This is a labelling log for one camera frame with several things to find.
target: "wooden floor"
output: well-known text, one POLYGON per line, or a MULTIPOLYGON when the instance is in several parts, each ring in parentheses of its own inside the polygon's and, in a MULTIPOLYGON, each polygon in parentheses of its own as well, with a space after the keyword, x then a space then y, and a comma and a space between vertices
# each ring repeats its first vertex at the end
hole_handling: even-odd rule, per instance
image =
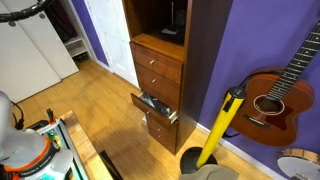
MULTIPOLYGON (((182 149, 173 155, 155 141, 142 121, 143 113, 131 102, 139 89, 93 61, 80 71, 19 103, 25 127, 48 119, 51 108, 58 117, 73 110, 98 152, 105 150, 124 179, 178 179, 180 158, 190 147, 203 147, 207 136, 195 130, 182 149)), ((239 179, 271 179, 222 146, 214 151, 220 165, 237 171, 239 179)))

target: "wooden cabinet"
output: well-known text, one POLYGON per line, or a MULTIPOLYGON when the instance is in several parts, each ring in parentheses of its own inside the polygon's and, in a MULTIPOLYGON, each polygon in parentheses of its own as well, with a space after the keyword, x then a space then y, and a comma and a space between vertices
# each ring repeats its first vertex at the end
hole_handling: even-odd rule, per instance
POLYGON ((164 116, 136 95, 132 100, 145 113, 150 135, 173 154, 197 125, 231 4, 123 0, 139 87, 178 118, 164 116))

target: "white robot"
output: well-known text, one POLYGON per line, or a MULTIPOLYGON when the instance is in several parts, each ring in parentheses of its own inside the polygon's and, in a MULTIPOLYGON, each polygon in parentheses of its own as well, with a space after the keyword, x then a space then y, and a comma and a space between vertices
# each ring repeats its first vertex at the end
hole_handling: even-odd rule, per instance
MULTIPOLYGON (((37 3, 19 12, 0 14, 0 23, 26 19, 47 8, 53 0, 37 3)), ((64 179, 73 161, 73 153, 62 149, 32 129, 16 130, 10 124, 12 104, 0 91, 0 164, 12 179, 64 179)))

